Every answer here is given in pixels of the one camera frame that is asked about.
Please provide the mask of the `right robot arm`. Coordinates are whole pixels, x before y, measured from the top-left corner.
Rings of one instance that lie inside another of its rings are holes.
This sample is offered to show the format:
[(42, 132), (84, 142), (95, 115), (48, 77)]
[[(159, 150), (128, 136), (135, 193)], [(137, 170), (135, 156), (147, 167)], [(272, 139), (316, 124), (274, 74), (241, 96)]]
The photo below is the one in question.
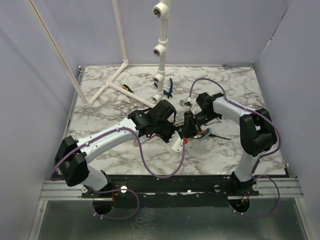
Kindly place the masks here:
[(179, 129), (181, 138), (191, 139), (201, 132), (201, 127), (208, 122), (226, 117), (239, 125), (240, 144), (243, 153), (235, 171), (231, 174), (229, 189), (240, 196), (253, 182), (253, 173), (258, 166), (259, 157), (277, 143), (277, 135), (271, 125), (271, 117), (265, 108), (252, 110), (242, 105), (227, 101), (222, 93), (198, 95), (196, 103), (201, 111), (193, 114), (184, 113), (184, 123)]

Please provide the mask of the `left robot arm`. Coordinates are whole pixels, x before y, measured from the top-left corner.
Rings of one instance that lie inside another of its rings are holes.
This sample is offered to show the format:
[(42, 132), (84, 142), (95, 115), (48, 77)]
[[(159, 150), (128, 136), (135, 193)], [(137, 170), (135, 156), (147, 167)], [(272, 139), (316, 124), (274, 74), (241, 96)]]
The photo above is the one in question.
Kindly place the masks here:
[(178, 127), (168, 121), (176, 115), (175, 107), (161, 100), (153, 108), (135, 110), (116, 125), (79, 140), (65, 137), (55, 156), (55, 169), (69, 187), (85, 185), (93, 188), (97, 196), (106, 197), (111, 190), (108, 178), (89, 163), (104, 152), (125, 142), (145, 135), (156, 135), (175, 152), (183, 150)]

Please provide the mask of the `red white staple box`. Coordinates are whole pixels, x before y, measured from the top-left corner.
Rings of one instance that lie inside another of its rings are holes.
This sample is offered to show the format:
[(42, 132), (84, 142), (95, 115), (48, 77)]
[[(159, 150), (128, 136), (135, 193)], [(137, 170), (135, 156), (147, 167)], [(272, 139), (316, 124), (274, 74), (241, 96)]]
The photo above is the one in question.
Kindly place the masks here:
[(156, 137), (157, 135), (156, 134), (153, 134), (153, 135), (144, 135), (144, 136), (141, 136), (139, 139), (135, 139), (134, 140), (134, 145), (136, 147), (139, 146), (139, 144), (144, 144), (145, 142), (151, 140), (152, 138)]

